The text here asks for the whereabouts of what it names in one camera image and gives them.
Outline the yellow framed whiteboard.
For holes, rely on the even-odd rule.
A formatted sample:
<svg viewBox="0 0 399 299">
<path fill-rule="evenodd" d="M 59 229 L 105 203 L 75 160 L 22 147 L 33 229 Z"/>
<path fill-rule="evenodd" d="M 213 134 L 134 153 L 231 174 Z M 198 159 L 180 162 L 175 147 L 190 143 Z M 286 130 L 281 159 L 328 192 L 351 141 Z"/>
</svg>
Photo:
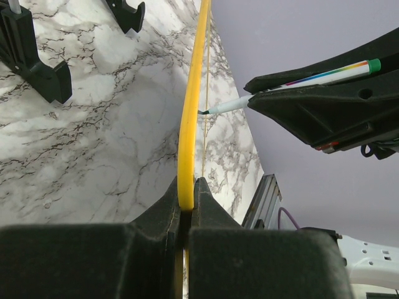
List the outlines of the yellow framed whiteboard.
<svg viewBox="0 0 399 299">
<path fill-rule="evenodd" d="M 177 156 L 177 198 L 180 207 L 181 279 L 182 297 L 188 294 L 188 232 L 195 206 L 195 146 L 198 107 L 205 46 L 209 45 L 211 1 L 201 1 L 191 64 L 181 116 Z"/>
</svg>

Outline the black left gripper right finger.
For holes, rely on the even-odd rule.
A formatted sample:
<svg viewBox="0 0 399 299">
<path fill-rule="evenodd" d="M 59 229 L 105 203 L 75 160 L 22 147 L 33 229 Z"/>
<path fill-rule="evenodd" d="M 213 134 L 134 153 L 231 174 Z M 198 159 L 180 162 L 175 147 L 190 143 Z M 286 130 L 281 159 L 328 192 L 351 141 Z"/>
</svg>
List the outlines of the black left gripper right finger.
<svg viewBox="0 0 399 299">
<path fill-rule="evenodd" d="M 188 236 L 190 298 L 352 298 L 344 259 L 328 234 L 245 229 L 195 183 Z"/>
</svg>

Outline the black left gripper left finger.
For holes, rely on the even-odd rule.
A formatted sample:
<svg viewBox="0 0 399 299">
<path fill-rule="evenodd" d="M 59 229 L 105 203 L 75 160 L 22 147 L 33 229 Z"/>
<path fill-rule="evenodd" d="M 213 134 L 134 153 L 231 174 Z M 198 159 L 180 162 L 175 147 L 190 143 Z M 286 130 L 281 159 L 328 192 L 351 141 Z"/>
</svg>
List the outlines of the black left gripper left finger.
<svg viewBox="0 0 399 299">
<path fill-rule="evenodd" d="M 177 183 L 134 221 L 1 228 L 2 298 L 180 298 Z"/>
</svg>

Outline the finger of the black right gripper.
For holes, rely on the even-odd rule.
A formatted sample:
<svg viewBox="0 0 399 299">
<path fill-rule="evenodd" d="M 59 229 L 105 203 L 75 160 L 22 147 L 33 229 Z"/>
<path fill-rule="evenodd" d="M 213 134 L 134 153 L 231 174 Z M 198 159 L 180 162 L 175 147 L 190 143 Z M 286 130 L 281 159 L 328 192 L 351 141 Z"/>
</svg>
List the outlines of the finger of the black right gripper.
<svg viewBox="0 0 399 299">
<path fill-rule="evenodd" d="M 314 149 L 369 143 L 391 147 L 398 139 L 398 71 L 337 85 L 251 93 L 249 107 Z"/>
<path fill-rule="evenodd" d="M 398 53 L 398 29 L 394 29 L 353 50 L 299 69 L 261 75 L 251 79 L 244 90 L 257 93 L 272 87 L 344 67 L 364 60 L 382 59 Z"/>
</svg>

